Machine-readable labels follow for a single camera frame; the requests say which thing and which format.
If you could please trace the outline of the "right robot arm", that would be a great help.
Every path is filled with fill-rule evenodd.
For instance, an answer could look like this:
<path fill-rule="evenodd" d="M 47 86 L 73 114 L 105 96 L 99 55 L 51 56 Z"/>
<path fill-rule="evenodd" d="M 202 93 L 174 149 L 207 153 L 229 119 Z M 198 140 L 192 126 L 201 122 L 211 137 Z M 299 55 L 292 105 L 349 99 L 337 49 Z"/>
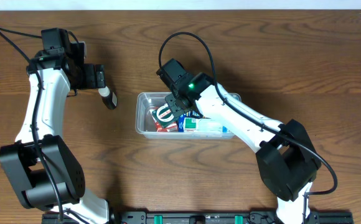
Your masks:
<path fill-rule="evenodd" d="M 263 183 L 278 198 L 279 221 L 307 221 L 310 189 L 322 159 L 301 123 L 292 119 L 284 124 L 259 114 L 204 73 L 181 70 L 157 75 L 171 91 L 167 103 L 175 117 L 196 110 L 229 129 L 255 153 Z"/>

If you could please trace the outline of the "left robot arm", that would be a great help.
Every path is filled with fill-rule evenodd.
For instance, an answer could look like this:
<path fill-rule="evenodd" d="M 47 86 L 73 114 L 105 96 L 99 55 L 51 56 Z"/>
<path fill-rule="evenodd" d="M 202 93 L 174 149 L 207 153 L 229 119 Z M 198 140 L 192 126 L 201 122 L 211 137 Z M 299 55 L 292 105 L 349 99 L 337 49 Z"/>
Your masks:
<path fill-rule="evenodd" d="M 85 64 L 85 44 L 72 42 L 44 49 L 30 60 L 30 97 L 15 142 L 0 148 L 0 164 L 20 204 L 55 212 L 79 223 L 109 223 L 105 199 L 87 189 L 80 163 L 65 144 L 63 113 L 72 77 L 101 73 L 101 65 Z"/>

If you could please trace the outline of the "blue fever patch box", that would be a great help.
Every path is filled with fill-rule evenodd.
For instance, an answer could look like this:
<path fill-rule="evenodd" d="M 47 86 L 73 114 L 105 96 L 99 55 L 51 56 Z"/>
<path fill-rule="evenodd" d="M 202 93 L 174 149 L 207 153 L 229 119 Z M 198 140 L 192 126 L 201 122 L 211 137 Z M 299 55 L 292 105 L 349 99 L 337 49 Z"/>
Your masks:
<path fill-rule="evenodd" d="M 219 122 L 206 118 L 195 111 L 189 111 L 178 119 L 179 132 L 185 133 L 229 133 Z"/>

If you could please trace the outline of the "green Zam-Buk box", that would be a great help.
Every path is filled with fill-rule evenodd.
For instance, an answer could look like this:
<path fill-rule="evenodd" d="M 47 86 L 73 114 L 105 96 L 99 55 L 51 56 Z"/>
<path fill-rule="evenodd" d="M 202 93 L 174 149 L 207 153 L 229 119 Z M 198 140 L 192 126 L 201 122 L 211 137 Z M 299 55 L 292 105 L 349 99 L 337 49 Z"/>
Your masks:
<path fill-rule="evenodd" d="M 154 116 L 164 128 L 172 122 L 176 121 L 175 116 L 173 115 L 167 103 L 160 107 L 157 107 L 157 110 L 155 112 L 156 113 L 154 114 Z"/>

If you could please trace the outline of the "red Panadol ActiFast box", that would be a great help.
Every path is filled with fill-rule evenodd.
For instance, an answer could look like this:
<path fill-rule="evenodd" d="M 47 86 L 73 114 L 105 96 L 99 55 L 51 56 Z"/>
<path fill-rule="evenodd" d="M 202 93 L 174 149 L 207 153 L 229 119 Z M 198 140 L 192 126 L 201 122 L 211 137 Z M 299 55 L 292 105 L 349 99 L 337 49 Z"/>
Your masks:
<path fill-rule="evenodd" d="M 152 109 L 149 110 L 149 112 L 151 113 L 152 119 L 154 121 L 154 125 L 156 127 L 156 131 L 157 132 L 176 132 L 178 131 L 178 125 L 177 122 L 174 121 L 171 124 L 169 124 L 168 126 L 166 126 L 165 128 L 159 123 L 159 121 L 157 120 L 157 118 L 154 116 L 154 114 L 156 113 L 155 111 L 157 110 L 157 107 L 153 107 Z"/>

